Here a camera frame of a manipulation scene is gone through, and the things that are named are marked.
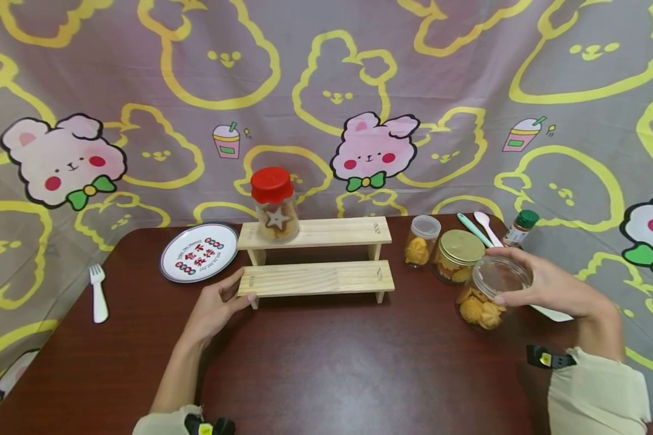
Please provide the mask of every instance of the red lid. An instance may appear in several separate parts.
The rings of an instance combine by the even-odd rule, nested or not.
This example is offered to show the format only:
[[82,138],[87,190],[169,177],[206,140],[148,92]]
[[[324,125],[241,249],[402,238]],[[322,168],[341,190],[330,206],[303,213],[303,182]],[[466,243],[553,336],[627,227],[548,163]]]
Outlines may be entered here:
[[259,204],[279,204],[293,195],[290,173],[277,166],[257,170],[251,183],[252,197]]

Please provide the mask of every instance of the white plastic fork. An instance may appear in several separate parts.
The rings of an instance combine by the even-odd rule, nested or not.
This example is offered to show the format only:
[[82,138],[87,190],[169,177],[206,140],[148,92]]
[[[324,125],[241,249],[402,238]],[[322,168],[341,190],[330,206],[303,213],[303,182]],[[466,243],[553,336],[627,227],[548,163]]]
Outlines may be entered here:
[[108,319],[105,293],[102,291],[102,281],[105,280],[105,271],[102,266],[94,265],[89,268],[89,282],[92,283],[92,297],[94,300],[94,323],[102,323]]

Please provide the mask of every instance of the pink bunny cartoon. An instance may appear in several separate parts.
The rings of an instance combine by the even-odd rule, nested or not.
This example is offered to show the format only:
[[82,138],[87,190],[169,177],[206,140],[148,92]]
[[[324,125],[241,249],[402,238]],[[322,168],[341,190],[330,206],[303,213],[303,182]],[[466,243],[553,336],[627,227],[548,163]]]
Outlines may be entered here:
[[19,166],[30,201],[48,208],[69,202],[82,210],[97,192],[115,192],[126,172],[126,155],[102,137],[103,125],[74,114],[56,127],[34,118],[12,124],[0,145]]
[[350,118],[344,125],[336,155],[330,161],[334,176],[348,182],[348,192],[385,186],[386,178],[403,172],[414,160],[417,148],[412,134],[420,124],[413,115],[383,124],[372,112]]

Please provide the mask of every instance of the table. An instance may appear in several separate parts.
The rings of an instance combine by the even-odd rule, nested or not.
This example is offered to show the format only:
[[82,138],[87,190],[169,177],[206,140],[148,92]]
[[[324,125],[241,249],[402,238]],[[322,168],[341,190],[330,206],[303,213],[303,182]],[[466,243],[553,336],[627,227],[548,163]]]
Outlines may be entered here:
[[[454,215],[437,218],[462,228]],[[470,328],[456,314],[458,288],[404,264],[411,220],[388,218],[382,259],[396,291],[382,305],[372,294],[267,298],[233,317],[200,370],[209,420],[232,418],[240,435],[548,434],[550,371],[525,363],[525,344],[570,347],[574,322],[524,307],[497,330]],[[505,230],[495,218],[492,228]],[[103,264],[110,318],[93,324],[86,289],[0,407],[0,434],[131,433],[209,283],[158,271],[184,229],[137,230],[117,244]],[[297,258],[367,260],[367,246],[276,250],[267,264]],[[242,252],[218,279],[248,264]]]

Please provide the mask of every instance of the beige sleeve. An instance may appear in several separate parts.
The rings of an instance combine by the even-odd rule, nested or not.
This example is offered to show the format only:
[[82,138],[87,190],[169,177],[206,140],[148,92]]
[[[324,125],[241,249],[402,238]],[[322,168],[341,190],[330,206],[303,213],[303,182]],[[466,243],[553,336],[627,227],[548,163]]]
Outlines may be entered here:
[[577,365],[555,370],[548,388],[552,435],[642,435],[651,421],[646,380],[620,362],[570,349]]
[[201,413],[200,407],[186,405],[179,411],[169,414],[148,414],[138,420],[138,424],[133,429],[133,435],[189,435],[184,426],[184,418],[189,414],[199,416]]

